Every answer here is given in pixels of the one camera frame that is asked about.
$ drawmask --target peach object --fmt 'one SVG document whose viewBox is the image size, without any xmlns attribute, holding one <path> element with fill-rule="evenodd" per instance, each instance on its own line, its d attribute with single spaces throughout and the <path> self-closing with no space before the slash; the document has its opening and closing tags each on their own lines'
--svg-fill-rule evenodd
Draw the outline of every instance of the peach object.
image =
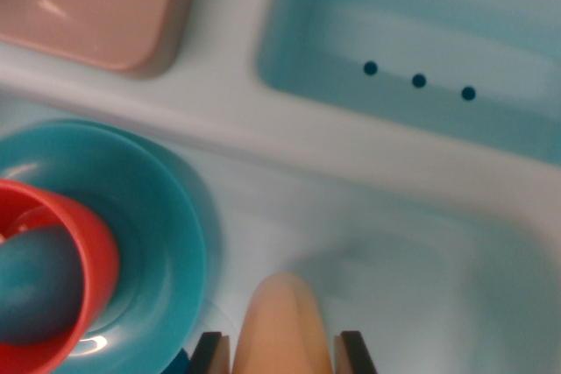
<svg viewBox="0 0 561 374">
<path fill-rule="evenodd" d="M 138 76 L 161 73 L 190 0 L 0 0 L 0 40 Z"/>
<path fill-rule="evenodd" d="M 232 374 L 332 374 L 316 298 L 289 273 L 263 280 L 252 296 Z"/>
</svg>

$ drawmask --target dark brown tab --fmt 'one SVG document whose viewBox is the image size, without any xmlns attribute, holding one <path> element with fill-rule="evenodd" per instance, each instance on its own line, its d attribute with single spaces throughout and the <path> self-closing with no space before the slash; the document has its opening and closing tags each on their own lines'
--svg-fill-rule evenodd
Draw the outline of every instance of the dark brown tab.
<svg viewBox="0 0 561 374">
<path fill-rule="evenodd" d="M 335 372 L 378 374 L 360 332 L 341 332 L 341 336 L 335 336 Z"/>
<path fill-rule="evenodd" d="M 205 332 L 197 343 L 186 374 L 229 374 L 230 338 L 220 332 Z"/>
</svg>

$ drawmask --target sink basin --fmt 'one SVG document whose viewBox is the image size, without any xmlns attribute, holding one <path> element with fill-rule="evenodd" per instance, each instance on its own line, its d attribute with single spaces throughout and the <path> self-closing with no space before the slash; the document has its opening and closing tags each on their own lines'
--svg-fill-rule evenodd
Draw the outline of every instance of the sink basin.
<svg viewBox="0 0 561 374">
<path fill-rule="evenodd" d="M 559 164 L 561 0 L 275 0 L 269 86 Z"/>
</svg>

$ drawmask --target teal bowl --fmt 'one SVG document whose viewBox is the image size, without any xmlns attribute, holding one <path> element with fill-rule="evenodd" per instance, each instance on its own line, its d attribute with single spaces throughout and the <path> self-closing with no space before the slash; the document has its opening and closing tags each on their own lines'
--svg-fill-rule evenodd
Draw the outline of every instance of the teal bowl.
<svg viewBox="0 0 561 374">
<path fill-rule="evenodd" d="M 182 184 L 111 129 L 45 123 L 0 141 L 0 178 L 89 207 L 117 240 L 117 290 L 53 374 L 155 374 L 174 360 L 202 304 L 206 249 Z"/>
</svg>

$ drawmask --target toy dish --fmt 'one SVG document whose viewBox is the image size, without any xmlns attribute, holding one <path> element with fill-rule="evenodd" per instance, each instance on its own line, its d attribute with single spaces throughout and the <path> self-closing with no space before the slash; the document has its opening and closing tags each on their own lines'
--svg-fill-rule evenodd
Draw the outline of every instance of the toy dish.
<svg viewBox="0 0 561 374">
<path fill-rule="evenodd" d="M 182 185 L 131 140 L 87 123 L 46 123 L 0 141 L 0 178 L 64 194 L 117 240 L 110 304 L 54 374 L 159 373 L 199 313 L 206 251 Z"/>
</svg>

